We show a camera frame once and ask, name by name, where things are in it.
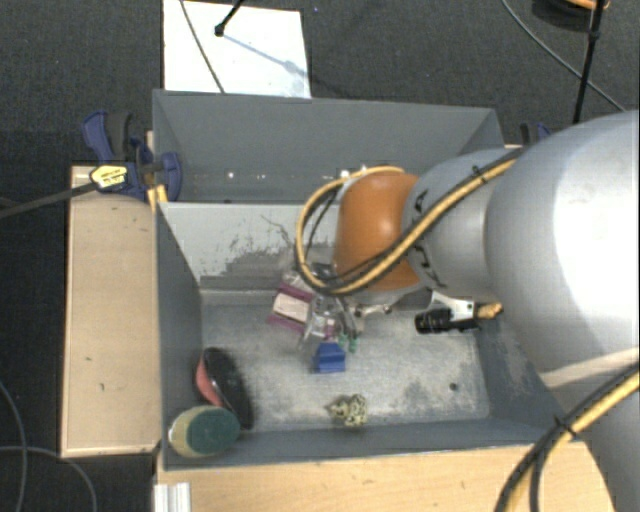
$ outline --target green object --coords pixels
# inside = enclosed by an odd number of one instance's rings
[[[355,354],[356,350],[358,350],[358,345],[360,344],[360,338],[350,338],[349,339],[349,352],[351,354]]]
[[[222,407],[193,407],[176,418],[169,442],[183,457],[207,457],[229,449],[240,435],[240,422]]]
[[[355,338],[350,338],[348,334],[341,334],[338,336],[338,346],[345,350],[347,345],[349,346],[349,353],[355,354],[358,350],[358,345],[360,344],[360,338],[357,336]]]

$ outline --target clamp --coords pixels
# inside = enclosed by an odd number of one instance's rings
[[[163,184],[175,201],[182,187],[182,167],[175,152],[163,153],[159,162],[144,141],[129,137],[129,112],[93,112],[82,123],[86,145],[100,166],[89,177],[99,192],[123,194],[146,201],[147,190]]]

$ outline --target black carpet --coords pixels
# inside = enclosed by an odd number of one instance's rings
[[[550,47],[581,69],[588,18],[547,0],[511,0]],[[578,80],[545,54],[500,0],[250,1],[300,9],[316,97],[492,107],[505,139],[521,121],[556,131],[571,123]],[[212,20],[212,27],[219,20]],[[592,80],[638,108],[640,3],[613,0]],[[130,110],[132,131],[151,127],[151,90],[162,85],[160,0],[3,0],[0,5],[0,197],[27,201],[68,185],[74,160],[92,158],[79,123],[90,112]],[[615,109],[588,91],[587,120]],[[56,450],[65,296],[66,207],[0,220],[0,380],[24,419],[29,444]],[[18,442],[0,401],[0,446]],[[150,508],[149,456],[81,461],[101,511]],[[0,452],[0,510],[18,496],[20,458]],[[90,510],[73,471],[30,457],[25,511]]]

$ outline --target black stand pole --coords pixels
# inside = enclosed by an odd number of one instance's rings
[[[587,46],[587,54],[584,58],[584,67],[582,68],[582,78],[580,79],[580,89],[578,90],[578,98],[576,100],[576,108],[573,113],[573,124],[580,122],[580,114],[582,113],[582,104],[584,103],[584,93],[587,90],[589,82],[589,72],[591,71],[591,62],[593,61],[593,52],[596,48],[596,41],[600,37],[600,21],[602,20],[602,11],[607,0],[597,0],[596,10],[593,13],[593,20],[589,27],[589,45]]]
[[[238,0],[235,5],[231,8],[231,10],[229,11],[229,14],[227,14],[226,18],[223,19],[218,25],[216,25],[214,34],[217,37],[222,37],[224,35],[224,28],[227,26],[227,23],[229,23],[229,21],[231,20],[231,18],[233,18],[233,15],[236,13],[236,11],[238,9],[240,9],[240,6],[244,3],[244,0]]]

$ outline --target dark green sponge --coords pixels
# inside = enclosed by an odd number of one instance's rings
[[[236,416],[222,407],[202,405],[178,416],[169,442],[183,457],[207,457],[229,449],[240,435]]]

